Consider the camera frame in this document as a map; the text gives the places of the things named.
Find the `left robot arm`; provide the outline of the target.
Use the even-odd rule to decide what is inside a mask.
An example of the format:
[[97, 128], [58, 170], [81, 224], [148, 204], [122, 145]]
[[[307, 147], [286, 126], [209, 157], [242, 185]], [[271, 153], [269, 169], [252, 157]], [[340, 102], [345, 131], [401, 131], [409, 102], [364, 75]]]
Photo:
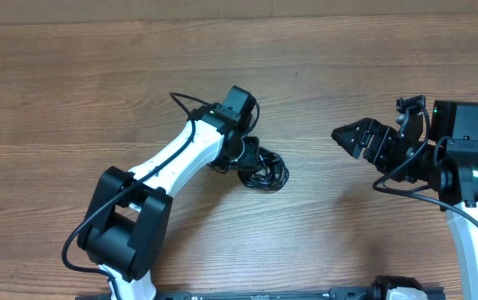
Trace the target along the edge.
[[250, 136], [259, 104], [233, 86], [222, 103], [187, 112], [179, 135], [148, 161], [107, 169], [82, 224], [77, 245], [108, 279], [112, 299], [152, 299], [150, 270], [160, 254], [174, 197], [206, 165], [226, 173], [259, 169], [259, 140]]

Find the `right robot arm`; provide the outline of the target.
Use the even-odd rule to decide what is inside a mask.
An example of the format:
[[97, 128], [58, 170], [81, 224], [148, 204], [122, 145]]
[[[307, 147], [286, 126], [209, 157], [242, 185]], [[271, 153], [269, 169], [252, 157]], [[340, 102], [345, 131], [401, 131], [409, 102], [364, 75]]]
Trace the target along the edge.
[[373, 189], [439, 206], [455, 242], [462, 292], [478, 299], [478, 102], [399, 98], [398, 129], [363, 118], [333, 130], [350, 156], [381, 172]]

